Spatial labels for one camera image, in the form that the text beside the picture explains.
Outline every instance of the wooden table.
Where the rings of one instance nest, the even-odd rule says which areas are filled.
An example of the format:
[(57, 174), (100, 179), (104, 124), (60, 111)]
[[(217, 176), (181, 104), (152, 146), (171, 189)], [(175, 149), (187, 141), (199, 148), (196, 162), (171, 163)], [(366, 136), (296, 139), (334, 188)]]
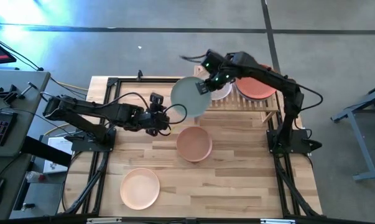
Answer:
[[(92, 77), (88, 101), (103, 102), (107, 79)], [(164, 96), (164, 105), (170, 106), (172, 85), (124, 83), (121, 95), (136, 91), (148, 101), (150, 93), (156, 92)], [(143, 106), (136, 96), (127, 96), (120, 102)], [(169, 115), (171, 121), (180, 119), (174, 111), (169, 110)], [(213, 151), (204, 161), (191, 163), (178, 156), (176, 139), (184, 128), (196, 125), (211, 135)], [(209, 110), (200, 119), (187, 119), (172, 129), (170, 136), (151, 137), (144, 131), (133, 133), (118, 128), (116, 145), (109, 158), (101, 217), (282, 217), (274, 161), (267, 149), (268, 127), (263, 123), (261, 113)], [(70, 168), (65, 184), (67, 207), (86, 185), (91, 157), (92, 153), (84, 152)], [(291, 163), (297, 188), (312, 208), (321, 213), (309, 161), (304, 156), (292, 154)], [(145, 210), (128, 208), (119, 194), (123, 177), (138, 167), (153, 170), (161, 185), (159, 198)], [(95, 192), (96, 187), (90, 208), (93, 207)], [(288, 191), (287, 198), (292, 211)]]

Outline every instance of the gray floor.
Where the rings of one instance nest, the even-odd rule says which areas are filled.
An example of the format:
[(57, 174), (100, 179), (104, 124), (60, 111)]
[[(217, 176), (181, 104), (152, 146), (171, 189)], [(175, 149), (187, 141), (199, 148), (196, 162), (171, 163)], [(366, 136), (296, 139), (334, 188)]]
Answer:
[[(267, 0), (267, 5), (273, 29), (375, 30), (375, 0)], [(266, 28), (260, 0), (1, 0), (0, 23)], [(135, 75), (139, 69), (150, 75), (188, 76), (193, 64), (178, 56), (198, 55), (209, 48), (221, 53), (244, 50), (259, 62), (272, 64), (267, 34), (28, 32), (6, 26), (0, 39), (58, 81), (85, 88), (93, 75)], [(333, 124), (329, 119), (375, 87), (375, 35), (276, 34), (274, 39), (281, 72), (325, 98), (321, 106), (302, 113), (304, 125), (313, 129), (312, 138), (323, 143), (313, 153), (313, 163), (324, 214), (375, 222), (375, 180), (352, 179), (367, 170), (350, 124)], [(19, 62), (6, 66), (30, 70)], [(66, 93), (53, 83), (47, 91)], [(306, 105), (317, 100), (305, 95)], [(359, 119), (364, 134), (375, 138), (375, 123), (365, 120)], [(35, 119), (29, 134), (37, 138), (51, 128)], [(375, 162), (375, 141), (367, 139)], [(12, 217), (53, 214), (58, 190), (58, 184), (32, 186), (26, 202), (35, 202), (38, 208)]]

